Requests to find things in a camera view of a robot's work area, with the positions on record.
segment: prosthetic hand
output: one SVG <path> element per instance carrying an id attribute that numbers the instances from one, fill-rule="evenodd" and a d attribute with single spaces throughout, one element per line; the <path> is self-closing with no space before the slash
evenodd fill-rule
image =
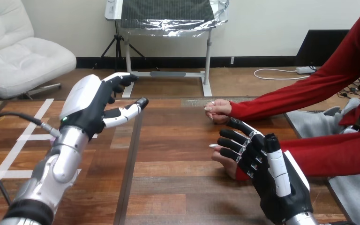
<path id="1" fill-rule="evenodd" d="M 65 191 L 78 175 L 82 153 L 94 134 L 104 128 L 126 123 L 148 104 L 141 98 L 124 108 L 104 111 L 114 103 L 113 91 L 129 86 L 137 76 L 115 73 L 103 80 L 95 75 L 81 79 L 71 90 L 60 114 L 60 131 L 51 128 L 56 137 L 44 160 L 31 178 L 20 188 L 0 225 L 51 225 Z"/>
<path id="2" fill-rule="evenodd" d="M 275 135 L 263 136 L 248 124 L 231 118 L 222 130 L 218 144 L 222 156 L 236 161 L 260 196 L 260 207 L 274 224 L 317 225 L 309 196 L 309 185 L 299 166 L 287 151 L 282 153 Z"/>

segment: gray pants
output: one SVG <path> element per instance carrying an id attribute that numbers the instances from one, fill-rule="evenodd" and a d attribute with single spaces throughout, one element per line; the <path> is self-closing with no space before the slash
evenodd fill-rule
<path id="1" fill-rule="evenodd" d="M 359 99 L 352 98 L 340 113 L 340 107 L 333 107 L 321 113 L 293 111 L 287 115 L 302 138 L 334 135 L 345 128 L 338 125 L 343 116 L 359 104 Z M 351 220 L 360 225 L 360 175 L 335 177 L 329 183 Z"/>

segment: red long sleeve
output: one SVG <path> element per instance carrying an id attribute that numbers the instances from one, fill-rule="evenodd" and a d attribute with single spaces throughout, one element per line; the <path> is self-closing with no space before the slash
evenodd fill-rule
<path id="1" fill-rule="evenodd" d="M 360 132 L 281 142 L 306 176 L 360 174 Z"/>
<path id="2" fill-rule="evenodd" d="M 315 74 L 253 101 L 231 103 L 229 116 L 247 121 L 297 110 L 331 97 L 359 77 L 360 18 L 339 48 Z"/>
<path id="3" fill-rule="evenodd" d="M 360 18 L 331 58 L 309 78 L 251 102 L 231 103 L 230 116 L 247 121 L 297 110 L 321 102 L 360 77 Z M 354 124 L 360 105 L 339 125 Z M 306 176 L 360 174 L 360 132 L 281 142 Z M 237 179 L 247 176 L 238 168 Z"/>

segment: chair leg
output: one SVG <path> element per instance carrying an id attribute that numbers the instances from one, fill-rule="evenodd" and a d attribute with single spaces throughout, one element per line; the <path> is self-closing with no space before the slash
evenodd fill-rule
<path id="1" fill-rule="evenodd" d="M 56 83 L 56 84 L 40 87 L 40 88 L 37 88 L 37 89 L 34 89 L 34 90 L 30 90 L 30 91 L 25 92 L 25 95 L 30 97 L 31 95 L 35 95 L 35 94 L 38 94 L 40 92 L 51 90 L 51 89 L 54 89 L 54 88 L 60 89 L 61 88 L 61 83 Z"/>

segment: white armchair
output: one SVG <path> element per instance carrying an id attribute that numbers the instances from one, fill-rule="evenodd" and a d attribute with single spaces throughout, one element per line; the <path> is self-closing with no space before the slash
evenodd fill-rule
<path id="1" fill-rule="evenodd" d="M 0 0 L 0 98 L 34 94 L 60 84 L 31 89 L 76 66 L 66 48 L 34 37 L 21 0 Z"/>

